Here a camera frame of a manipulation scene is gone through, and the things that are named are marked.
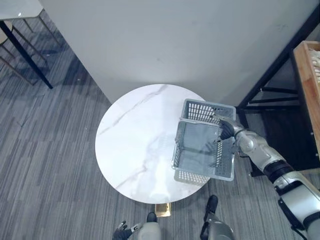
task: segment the table base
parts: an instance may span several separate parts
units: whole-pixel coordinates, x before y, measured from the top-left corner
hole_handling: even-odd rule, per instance
[[[171,216],[171,202],[170,203],[163,203],[163,204],[156,204],[154,207],[155,215],[160,217],[170,217]]]

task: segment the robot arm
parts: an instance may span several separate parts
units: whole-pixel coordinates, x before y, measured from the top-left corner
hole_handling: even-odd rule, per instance
[[[221,139],[235,137],[241,151],[273,183],[280,195],[279,206],[292,226],[306,230],[309,240],[320,240],[320,192],[300,172],[295,171],[267,141],[235,121],[217,116]]]

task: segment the robot leg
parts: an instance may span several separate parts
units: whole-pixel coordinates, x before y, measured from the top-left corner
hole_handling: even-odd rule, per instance
[[[157,223],[157,216],[154,212],[150,212],[146,218],[146,223],[138,232],[138,240],[162,240],[161,229]]]
[[[320,240],[319,234],[320,218],[313,221],[307,228],[307,233],[310,239]]]
[[[204,224],[202,226],[201,240],[235,240],[232,229],[220,221],[215,215],[218,206],[218,198],[212,195],[205,208]]]

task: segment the white marble tabletop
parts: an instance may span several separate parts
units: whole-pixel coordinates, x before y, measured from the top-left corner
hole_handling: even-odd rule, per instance
[[[0,0],[0,20],[34,18],[42,9],[38,0]]]
[[[104,178],[142,203],[184,199],[201,186],[175,181],[171,160],[185,99],[203,100],[183,87],[154,84],[119,98],[104,114],[95,154]]]

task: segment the white wall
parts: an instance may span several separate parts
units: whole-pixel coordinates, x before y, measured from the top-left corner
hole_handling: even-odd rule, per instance
[[[111,102],[147,84],[238,104],[319,0],[40,0]]]

